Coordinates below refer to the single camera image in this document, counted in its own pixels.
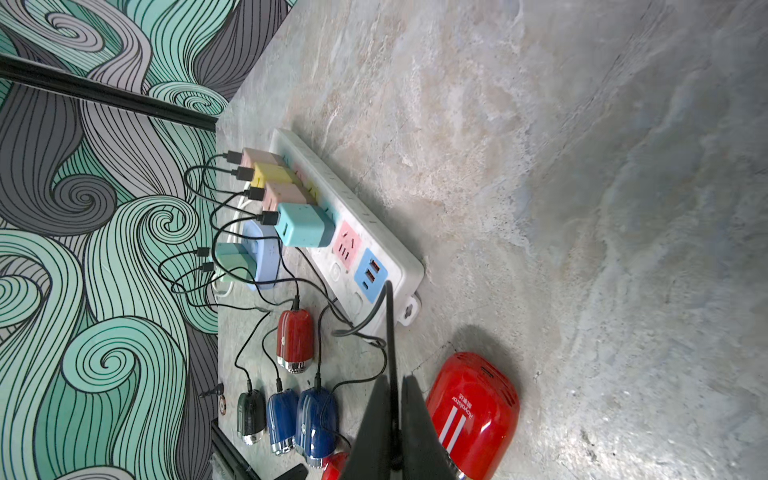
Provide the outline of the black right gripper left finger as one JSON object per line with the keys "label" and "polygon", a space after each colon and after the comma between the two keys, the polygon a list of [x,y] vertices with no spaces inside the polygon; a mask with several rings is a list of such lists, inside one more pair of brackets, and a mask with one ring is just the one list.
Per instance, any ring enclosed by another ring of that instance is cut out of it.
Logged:
{"label": "black right gripper left finger", "polygon": [[374,383],[356,443],[347,458],[340,479],[389,479],[393,440],[394,407],[390,382],[387,377],[379,377]]}

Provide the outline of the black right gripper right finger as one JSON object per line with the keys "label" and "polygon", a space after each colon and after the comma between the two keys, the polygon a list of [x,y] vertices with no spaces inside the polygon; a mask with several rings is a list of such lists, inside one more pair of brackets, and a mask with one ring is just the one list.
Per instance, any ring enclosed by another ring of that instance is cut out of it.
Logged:
{"label": "black right gripper right finger", "polygon": [[401,440],[403,479],[455,479],[414,376],[402,383]]}

